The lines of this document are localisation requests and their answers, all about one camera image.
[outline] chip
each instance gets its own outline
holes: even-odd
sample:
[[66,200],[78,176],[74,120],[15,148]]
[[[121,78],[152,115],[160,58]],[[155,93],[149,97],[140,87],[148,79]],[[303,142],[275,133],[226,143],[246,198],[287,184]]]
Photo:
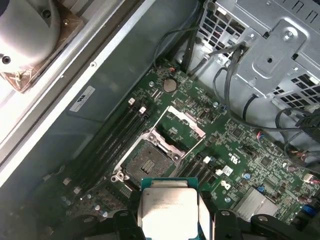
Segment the chip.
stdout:
[[174,162],[146,141],[134,158],[125,167],[125,172],[138,183],[141,179],[157,178],[164,175]]
[[267,167],[270,163],[271,163],[271,160],[269,158],[267,158],[266,156],[264,158],[262,158],[262,160],[261,160],[261,164],[265,167]]
[[239,138],[242,134],[242,131],[239,128],[236,128],[233,132],[232,135],[235,136],[236,138]]
[[294,190],[295,190],[296,192],[300,192],[300,191],[301,191],[301,187],[296,186],[296,187],[294,188]]

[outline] ventilation holes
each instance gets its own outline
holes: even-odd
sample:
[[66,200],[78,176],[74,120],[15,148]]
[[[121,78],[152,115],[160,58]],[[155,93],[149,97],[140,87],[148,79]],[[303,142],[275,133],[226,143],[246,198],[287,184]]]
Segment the ventilation holes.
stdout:
[[[214,50],[233,46],[245,30],[239,22],[228,14],[222,14],[218,9],[206,9],[205,18],[202,19],[201,29],[198,31]],[[230,53],[223,54],[230,58]]]
[[295,90],[285,92],[280,87],[273,91],[274,95],[281,94],[277,98],[288,106],[293,108],[303,108],[309,105],[320,104],[320,85],[315,85],[307,74],[291,79],[291,82],[298,87],[300,91]]
[[318,16],[318,13],[316,11],[311,11],[309,15],[305,18],[305,20],[308,20],[308,22],[312,24],[317,16]]
[[305,4],[302,1],[297,1],[291,9],[294,10],[296,13],[298,13],[303,8],[304,5]]

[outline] ram slot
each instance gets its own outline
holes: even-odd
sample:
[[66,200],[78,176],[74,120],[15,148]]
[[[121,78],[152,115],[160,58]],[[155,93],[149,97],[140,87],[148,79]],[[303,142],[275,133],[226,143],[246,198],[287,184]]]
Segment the ram slot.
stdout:
[[123,138],[125,138],[125,135],[128,133],[128,131],[130,131],[132,127],[135,127],[135,124],[139,122],[139,120],[140,116],[136,114],[129,122],[127,122],[127,124],[118,133],[118,137],[112,140],[110,145],[107,146],[107,149],[105,149],[104,152],[102,152],[102,154],[99,156],[99,158],[95,159],[95,162],[90,166],[90,168],[87,169],[85,173],[80,176],[80,184],[83,184],[86,181],[86,179],[90,178],[91,175],[95,173],[97,168],[99,168],[100,165],[102,165],[103,162],[106,160],[106,156],[108,156],[115,149],[117,149],[117,146],[122,142]]
[[197,176],[198,171],[202,167],[201,161],[197,161],[195,167],[192,169],[190,174],[187,175],[188,178],[194,178]]
[[90,177],[89,178],[90,181],[88,181],[86,184],[83,185],[84,189],[89,189],[89,188],[93,187],[96,184],[96,182],[99,181],[99,179],[107,171],[109,164],[113,160],[117,159],[120,156],[120,154],[122,153],[122,151],[127,147],[128,142],[130,142],[130,140],[132,138],[136,137],[138,135],[138,133],[142,132],[141,128],[142,128],[142,126],[144,126],[144,123],[146,122],[148,117],[149,116],[147,116],[145,114],[143,117],[141,117],[139,119],[139,122],[136,125],[131,126],[131,129],[126,133],[126,136],[123,139],[123,141],[121,141],[121,143],[119,145],[117,145],[116,147],[111,149],[109,154],[104,157],[105,161],[103,162],[102,166],[99,167],[96,174],[92,177],[92,179]]
[[101,145],[99,145],[99,148],[95,150],[95,152],[93,152],[88,158],[86,158],[86,162],[84,164],[78,164],[78,168],[76,171],[74,171],[74,174],[71,178],[73,178],[75,180],[75,182],[77,182],[77,180],[81,179],[81,176],[88,171],[89,168],[92,167],[92,163],[96,163],[97,162],[97,156],[99,154],[102,153],[102,151],[104,151],[108,145],[111,143],[111,141],[113,141],[113,137],[115,135],[117,135],[119,133],[119,130],[123,129],[124,126],[128,125],[128,121],[130,121],[130,119],[134,118],[139,110],[139,106],[140,103],[136,103],[133,107],[131,107],[129,110],[125,110],[125,112],[123,112],[121,114],[120,117],[120,121],[119,122],[115,122],[111,127],[111,131],[107,131],[103,138],[104,141]]

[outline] white label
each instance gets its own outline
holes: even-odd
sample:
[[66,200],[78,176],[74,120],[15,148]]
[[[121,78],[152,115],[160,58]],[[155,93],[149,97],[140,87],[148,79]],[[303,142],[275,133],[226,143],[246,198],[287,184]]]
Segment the white label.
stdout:
[[86,90],[84,90],[84,92],[81,94],[81,96],[76,100],[76,102],[72,105],[70,111],[77,113],[95,90],[96,89],[94,89],[92,86],[88,86]]
[[222,172],[225,175],[227,175],[228,177],[230,177],[230,175],[232,174],[233,171],[234,170],[231,167],[227,166],[227,165],[225,165],[224,168],[222,169]]

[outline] cable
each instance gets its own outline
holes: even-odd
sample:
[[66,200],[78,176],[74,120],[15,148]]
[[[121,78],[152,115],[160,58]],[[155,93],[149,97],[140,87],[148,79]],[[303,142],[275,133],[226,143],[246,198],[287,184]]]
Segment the cable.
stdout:
[[[243,120],[241,117],[239,117],[237,114],[235,114],[234,112],[232,112],[230,106],[230,85],[231,85],[231,79],[232,79],[232,75],[236,69],[237,63],[241,57],[241,46],[239,46],[233,53],[232,55],[232,59],[231,59],[231,63],[228,67],[228,71],[226,73],[226,79],[225,79],[225,84],[224,84],[224,101],[225,101],[225,105],[226,108],[229,109],[228,114],[230,116],[230,118],[238,123],[238,124],[242,124],[244,126],[247,126],[249,128],[254,128],[254,129],[263,129],[265,131],[269,131],[269,132],[299,132],[301,131],[300,128],[297,127],[288,127],[288,128],[278,128],[278,127],[266,127],[266,126],[260,126],[260,125],[256,125],[253,123],[249,123],[246,122],[245,120]],[[315,127],[306,127],[306,129],[314,129]]]
[[161,46],[161,44],[164,42],[164,40],[171,34],[175,34],[175,33],[183,33],[183,32],[188,32],[188,31],[193,31],[193,30],[198,30],[200,27],[198,26],[194,26],[194,27],[189,27],[189,28],[183,28],[183,29],[178,29],[178,30],[173,30],[173,31],[168,31],[165,35],[163,35],[163,37],[160,39],[160,41],[158,42],[155,51],[153,53],[153,60],[152,60],[152,64],[153,67],[157,70],[157,63],[156,63],[156,59],[157,59],[157,54],[159,51],[159,48]]
[[[309,114],[310,114],[310,112],[308,112],[308,111],[306,111],[306,110],[303,110],[303,109],[300,109],[300,108],[297,108],[297,107],[291,107],[291,108],[283,109],[283,110],[279,111],[279,112],[277,113],[277,115],[275,116],[274,123],[275,123],[275,126],[276,126],[277,128],[281,128],[280,117],[281,117],[281,115],[282,115],[283,113],[285,113],[285,112],[287,112],[287,111],[288,111],[288,112],[290,112],[290,111],[297,111],[297,112],[300,112],[300,113],[302,113],[302,114],[304,114],[304,115],[309,115]],[[280,132],[280,134],[281,134],[282,137],[283,137],[283,141],[286,143],[286,142],[288,141],[287,136],[286,136],[283,132]]]
[[242,42],[239,43],[239,44],[236,44],[234,46],[231,46],[231,47],[227,47],[227,48],[223,48],[223,49],[220,49],[220,50],[216,50],[216,51],[213,51],[213,52],[210,52],[208,54],[208,58],[203,58],[199,64],[194,68],[192,69],[189,73],[188,73],[188,76],[189,77],[192,77],[197,71],[199,71],[204,65],[205,63],[214,55],[218,55],[218,54],[228,54],[228,53],[232,53],[233,51],[235,51],[238,47],[242,46]]
[[[205,11],[205,9],[203,8],[202,4],[199,4],[199,9],[197,11],[197,17],[194,21],[194,26],[199,26],[201,18],[204,14],[204,11]],[[192,59],[192,53],[194,52],[194,46],[196,43],[197,33],[198,33],[198,31],[195,31],[195,30],[190,33],[188,42],[186,44],[185,52],[182,57],[182,62],[180,65],[180,70],[182,72],[186,73],[189,68],[189,65],[190,65],[190,62]]]
[[244,108],[243,108],[243,112],[242,112],[242,119],[243,119],[243,120],[246,120],[248,108],[249,108],[250,104],[251,104],[256,98],[258,98],[258,96],[253,94],[252,97],[250,97],[250,99],[246,102],[246,104],[245,104],[245,106],[244,106]]
[[214,78],[213,78],[213,80],[212,80],[212,88],[213,88],[213,92],[214,92],[214,95],[216,96],[216,98],[219,100],[219,102],[223,105],[224,104],[224,100],[219,96],[219,93],[218,93],[218,90],[217,90],[217,78],[220,76],[220,74],[221,74],[221,72],[222,71],[227,71],[228,69],[226,68],[226,67],[222,67],[222,68],[220,68],[217,72],[216,72],[216,74],[215,74],[215,76],[214,76]]
[[269,155],[272,156],[272,157],[278,158],[278,159],[287,159],[286,156],[278,156],[278,155],[273,154],[273,153],[264,145],[264,143],[262,142],[262,138],[264,138],[264,137],[265,137],[265,135],[262,134],[262,132],[260,131],[260,132],[257,134],[256,139],[257,139],[260,147],[261,147],[267,154],[269,154]]

